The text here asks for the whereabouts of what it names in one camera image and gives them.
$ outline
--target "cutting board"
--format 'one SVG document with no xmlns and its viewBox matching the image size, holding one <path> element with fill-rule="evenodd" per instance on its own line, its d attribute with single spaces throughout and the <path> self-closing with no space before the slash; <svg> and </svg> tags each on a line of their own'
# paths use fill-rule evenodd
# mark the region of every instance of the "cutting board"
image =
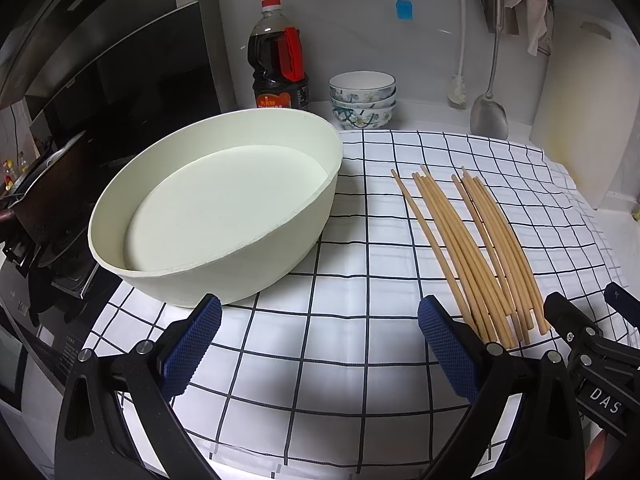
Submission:
<svg viewBox="0 0 640 480">
<path fill-rule="evenodd" d="M 598 208 L 622 160 L 640 98 L 640 48 L 613 23 L 556 9 L 553 51 L 530 140 Z"/>
</svg>

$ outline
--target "stacked bowls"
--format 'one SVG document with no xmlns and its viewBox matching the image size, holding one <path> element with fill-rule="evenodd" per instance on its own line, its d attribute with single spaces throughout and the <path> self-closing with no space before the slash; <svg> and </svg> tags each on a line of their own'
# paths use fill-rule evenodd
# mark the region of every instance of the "stacked bowls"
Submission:
<svg viewBox="0 0 640 480">
<path fill-rule="evenodd" d="M 334 116 L 345 128 L 379 128 L 396 106 L 396 78 L 382 72 L 345 72 L 329 80 Z"/>
</svg>

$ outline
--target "bowl rim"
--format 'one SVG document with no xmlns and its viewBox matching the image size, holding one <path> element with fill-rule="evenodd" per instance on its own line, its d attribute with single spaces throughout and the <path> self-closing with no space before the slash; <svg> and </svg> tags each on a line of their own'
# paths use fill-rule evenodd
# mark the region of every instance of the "bowl rim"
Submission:
<svg viewBox="0 0 640 480">
<path fill-rule="evenodd" d="M 310 194 L 303 203 L 301 203 L 297 208 L 291 209 L 288 212 L 287 215 L 283 215 L 282 218 L 278 221 L 277 225 L 270 226 L 268 229 L 263 230 L 260 233 L 254 235 L 251 239 L 247 239 L 247 240 L 244 240 L 242 242 L 239 242 L 234 247 L 228 248 L 225 251 L 220 251 L 219 253 L 216 253 L 216 254 L 212 254 L 211 256 L 209 256 L 207 258 L 202 258 L 200 260 L 195 260 L 195 261 L 189 262 L 187 264 L 181 264 L 180 266 L 168 267 L 168 268 L 159 269 L 159 270 L 135 270 L 135 269 L 127 269 L 125 267 L 115 266 L 112 263 L 107 262 L 106 260 L 103 259 L 103 257 L 100 256 L 100 254 L 98 253 L 98 251 L 94 247 L 94 242 L 93 242 L 93 239 L 92 239 L 93 238 L 92 237 L 92 227 L 93 227 L 93 224 L 94 224 L 94 217 L 95 217 L 95 214 L 96 214 L 95 212 L 96 212 L 97 206 L 100 203 L 102 197 L 108 193 L 108 191 L 110 190 L 112 184 L 114 183 L 114 181 L 117 179 L 117 177 L 121 173 L 123 173 L 128 167 L 130 167 L 134 163 L 139 162 L 139 159 L 142 158 L 143 155 L 145 155 L 145 153 L 149 152 L 156 144 L 159 144 L 160 142 L 162 142 L 164 139 L 166 139 L 168 137 L 180 134 L 183 130 L 185 130 L 187 128 L 190 128 L 191 126 L 193 126 L 195 124 L 203 123 L 203 122 L 206 122 L 206 121 L 212 121 L 212 120 L 215 120 L 216 118 L 218 118 L 218 117 L 220 117 L 222 115 L 264 113 L 264 111 L 262 111 L 262 110 L 268 110 L 266 113 L 271 113 L 271 114 L 283 113 L 283 111 L 284 111 L 284 113 L 292 113 L 293 112 L 293 113 L 297 113 L 297 114 L 303 114 L 303 115 L 308 116 L 308 117 L 310 116 L 310 117 L 313 118 L 313 120 L 318 121 L 318 123 L 324 123 L 322 126 L 330 127 L 332 129 L 332 131 L 334 132 L 335 138 L 337 139 L 337 141 L 339 143 L 339 146 L 338 146 L 338 149 L 340 151 L 339 160 L 336 161 L 334 166 L 331 168 L 331 171 L 327 172 L 327 176 L 326 176 L 324 182 L 322 182 L 322 184 L 320 184 L 320 186 L 316 189 L 316 191 L 313 192 L 312 194 Z M 164 276 L 171 276 L 171 275 L 174 275 L 174 274 L 181 274 L 181 273 L 184 273 L 184 272 L 189 272 L 190 270 L 193 270 L 193 269 L 197 269 L 199 267 L 208 266 L 210 264 L 213 264 L 215 262 L 223 260 L 224 258 L 226 258 L 226 257 L 238 252 L 239 250 L 244 250 L 245 248 L 248 248 L 248 247 L 250 247 L 250 246 L 252 246 L 254 244 L 259 243 L 261 240 L 263 240 L 265 237 L 267 237 L 270 233 L 283 228 L 286 224 L 288 224 L 294 218 L 296 218 L 298 215 L 300 215 L 300 213 L 302 213 L 313 202 L 315 202 L 322 193 L 324 193 L 324 191 L 331 185 L 331 183 L 334 180 L 334 178 L 337 177 L 338 171 L 340 170 L 340 166 L 342 165 L 342 158 L 343 157 L 344 157 L 344 147 L 343 147 L 343 144 L 342 144 L 342 139 L 340 138 L 340 134 L 335 129 L 335 127 L 329 121 L 323 119 L 322 117 L 317 116 L 315 114 L 312 114 L 310 112 L 305 112 L 303 110 L 295 110 L 294 108 L 248 108 L 246 110 L 236 110 L 236 111 L 233 111 L 233 112 L 228 112 L 226 114 L 219 114 L 219 115 L 216 115 L 216 116 L 212 116 L 212 117 L 208 117 L 208 118 L 202 119 L 200 121 L 196 121 L 194 123 L 188 124 L 187 126 L 184 126 L 184 127 L 180 128 L 178 130 L 175 130 L 174 132 L 170 133 L 168 136 L 165 136 L 162 139 L 157 140 L 156 142 L 154 142 L 148 148 L 145 148 L 142 152 L 140 152 L 133 159 L 131 159 L 123 168 L 121 168 L 121 170 L 116 174 L 116 176 L 114 176 L 111 179 L 111 181 L 107 184 L 107 186 L 104 188 L 104 190 L 100 194 L 100 197 L 96 201 L 94 209 L 91 212 L 91 218 L 89 219 L 89 225 L 88 225 L 88 229 L 87 229 L 87 238 L 88 238 L 88 242 L 89 242 L 89 249 L 91 251 L 92 256 L 100 264 L 101 267 L 113 272 L 114 274 L 117 274 L 120 277 L 126 277 L 126 278 L 162 278 Z"/>
<path fill-rule="evenodd" d="M 362 74 L 362 73 L 381 74 L 381 75 L 389 76 L 393 81 L 391 83 L 389 83 L 388 85 L 378 86 L 378 87 L 375 87 L 375 88 L 347 88 L 345 86 L 338 86 L 338 85 L 332 83 L 332 81 L 335 80 L 335 78 L 340 77 L 342 75 L 346 75 L 346 74 Z M 392 76 L 391 74 L 388 74 L 386 72 L 377 72 L 376 70 L 354 70 L 353 72 L 342 72 L 341 74 L 336 74 L 331 79 L 329 79 L 329 86 L 331 88 L 335 88 L 335 89 L 338 89 L 338 90 L 352 90 L 352 91 L 363 91 L 363 92 L 373 91 L 373 90 L 383 90 L 385 88 L 389 88 L 391 86 L 395 86 L 395 84 L 396 84 L 396 78 L 394 76 Z"/>
</svg>

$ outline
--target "screw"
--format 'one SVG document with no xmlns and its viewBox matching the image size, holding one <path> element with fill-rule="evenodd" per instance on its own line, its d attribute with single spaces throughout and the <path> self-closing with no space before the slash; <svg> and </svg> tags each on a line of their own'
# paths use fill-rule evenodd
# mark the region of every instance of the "screw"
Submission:
<svg viewBox="0 0 640 480">
<path fill-rule="evenodd" d="M 78 361 L 80 361 L 81 363 L 84 363 L 85 361 L 87 361 L 89 357 L 91 357 L 92 354 L 93 352 L 91 352 L 90 348 L 85 348 L 84 350 L 81 350 L 80 353 L 78 354 Z"/>
<path fill-rule="evenodd" d="M 546 355 L 546 358 L 549 359 L 552 363 L 556 364 L 562 361 L 562 356 L 555 350 L 549 351 L 549 353 Z"/>
<path fill-rule="evenodd" d="M 136 352 L 138 352 L 140 355 L 148 354 L 149 352 L 151 352 L 151 349 L 153 347 L 154 342 L 149 339 L 145 339 L 144 341 L 140 341 L 136 345 Z"/>
<path fill-rule="evenodd" d="M 498 356 L 503 354 L 504 348 L 502 348 L 501 345 L 498 345 L 498 343 L 489 343 L 486 346 L 486 351 L 491 355 Z"/>
</svg>

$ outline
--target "cleaning brush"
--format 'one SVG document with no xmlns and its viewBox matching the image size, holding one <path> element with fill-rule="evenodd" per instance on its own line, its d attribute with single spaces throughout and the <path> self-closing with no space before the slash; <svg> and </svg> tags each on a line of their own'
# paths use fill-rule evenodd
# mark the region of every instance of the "cleaning brush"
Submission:
<svg viewBox="0 0 640 480">
<path fill-rule="evenodd" d="M 462 79 L 462 63 L 465 57 L 465 33 L 466 33 L 466 2 L 460 0 L 460 60 L 458 61 L 458 73 L 449 81 L 447 98 L 455 105 L 466 103 L 465 82 Z"/>
<path fill-rule="evenodd" d="M 396 1 L 396 16 L 398 16 L 398 20 L 412 20 L 414 18 L 414 5 L 411 1 Z"/>
</svg>

